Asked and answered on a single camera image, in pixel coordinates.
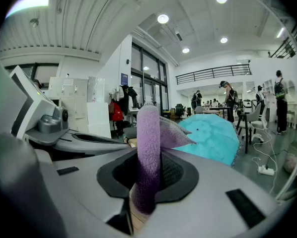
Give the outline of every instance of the fuzzy fabric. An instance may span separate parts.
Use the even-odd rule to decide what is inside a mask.
[[[297,165],[297,157],[293,153],[288,153],[283,167],[288,173],[292,173]]]
[[[186,137],[190,132],[178,124],[160,118],[157,107],[144,105],[137,116],[138,180],[131,199],[144,214],[155,208],[155,194],[159,188],[160,147],[176,147],[194,143]]]

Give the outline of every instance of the white ceiling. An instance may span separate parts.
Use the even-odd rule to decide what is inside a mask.
[[[275,0],[264,1],[285,15]],[[169,15],[167,24],[156,23],[160,13]],[[33,18],[39,20],[37,28],[29,23]],[[216,0],[50,0],[48,7],[22,10],[5,20],[0,29],[0,58],[55,54],[105,63],[137,26],[177,61],[227,49],[260,49],[279,41],[274,38],[279,26],[255,0],[225,4]],[[175,29],[182,34],[182,42],[175,37]],[[223,35],[229,38],[225,45],[219,43]],[[181,50],[186,46],[191,52],[184,55]]]
[[[262,1],[286,15],[277,0]],[[168,15],[169,22],[158,23],[159,14]],[[216,0],[175,0],[139,27],[178,62],[227,50],[270,50],[271,45],[282,41],[276,38],[279,23],[257,0],[227,0],[224,4]],[[176,30],[182,41],[175,35]],[[228,37],[226,44],[220,43],[222,37]],[[183,48],[190,48],[190,52],[182,53]]]

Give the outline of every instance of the air vent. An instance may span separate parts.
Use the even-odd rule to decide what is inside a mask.
[[[180,34],[180,32],[177,29],[175,29],[175,34],[180,41],[183,40],[182,35]]]

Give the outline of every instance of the red bag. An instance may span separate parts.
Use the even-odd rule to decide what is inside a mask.
[[[122,114],[122,111],[121,111],[119,105],[116,104],[115,102],[113,103],[113,105],[114,105],[114,114],[112,115],[112,120],[113,121],[122,121],[123,114]]]

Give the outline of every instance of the black office chair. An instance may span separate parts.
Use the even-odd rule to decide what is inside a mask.
[[[178,117],[181,117],[184,114],[184,106],[182,104],[177,104],[175,108],[176,108],[175,114]]]
[[[192,115],[192,108],[187,108],[187,116],[190,117]]]

